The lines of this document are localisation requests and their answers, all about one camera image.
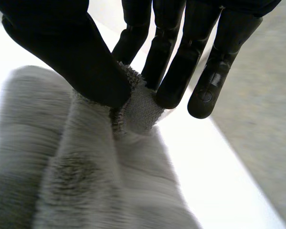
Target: fluffy fabric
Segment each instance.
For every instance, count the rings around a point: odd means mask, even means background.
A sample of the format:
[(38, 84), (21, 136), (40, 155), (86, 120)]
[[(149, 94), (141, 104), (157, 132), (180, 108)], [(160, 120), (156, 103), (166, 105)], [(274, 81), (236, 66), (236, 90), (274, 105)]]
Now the fluffy fabric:
[(142, 77), (112, 110), (38, 67), (14, 72), (0, 113), (0, 229), (195, 229)]

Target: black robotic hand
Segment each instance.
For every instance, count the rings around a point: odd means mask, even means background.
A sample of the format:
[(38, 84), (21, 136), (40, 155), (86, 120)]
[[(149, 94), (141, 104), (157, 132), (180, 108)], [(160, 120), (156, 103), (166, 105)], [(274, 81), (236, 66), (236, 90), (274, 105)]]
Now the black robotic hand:
[[(279, 2), (153, 0), (157, 29), (142, 75), (147, 86), (157, 90), (158, 105), (172, 109), (179, 104), (220, 17), (210, 56), (188, 103), (188, 111), (193, 117), (208, 117), (241, 46), (261, 24), (262, 17)], [(122, 31), (112, 54), (124, 64), (130, 64), (147, 38), (152, 0), (122, 0), (122, 5), (127, 28)], [(163, 79), (177, 40), (184, 8), (181, 44)]]
[(8, 35), (80, 94), (121, 107), (130, 85), (87, 13), (88, 5), (89, 0), (0, 0), (0, 11)]

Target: white towel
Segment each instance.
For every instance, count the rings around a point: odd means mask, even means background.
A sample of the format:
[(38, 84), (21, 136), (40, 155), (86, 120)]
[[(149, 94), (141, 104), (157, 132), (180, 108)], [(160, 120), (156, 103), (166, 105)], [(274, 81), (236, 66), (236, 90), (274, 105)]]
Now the white towel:
[(57, 74), (14, 72), (0, 115), (0, 229), (196, 229), (154, 124), (163, 112), (122, 66), (121, 109), (88, 101)]

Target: gray floor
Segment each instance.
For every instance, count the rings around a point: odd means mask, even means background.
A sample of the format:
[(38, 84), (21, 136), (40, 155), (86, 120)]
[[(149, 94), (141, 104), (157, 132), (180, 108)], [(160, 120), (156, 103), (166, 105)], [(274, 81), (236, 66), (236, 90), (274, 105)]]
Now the gray floor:
[(212, 117), (286, 220), (286, 0), (243, 46)]

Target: faux fur fabric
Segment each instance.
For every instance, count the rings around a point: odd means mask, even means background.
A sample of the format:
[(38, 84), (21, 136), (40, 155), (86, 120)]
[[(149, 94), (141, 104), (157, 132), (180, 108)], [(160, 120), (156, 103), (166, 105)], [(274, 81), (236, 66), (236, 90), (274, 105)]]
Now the faux fur fabric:
[(121, 109), (54, 72), (15, 70), (0, 111), (0, 229), (196, 229), (155, 126), (163, 113), (122, 66)]

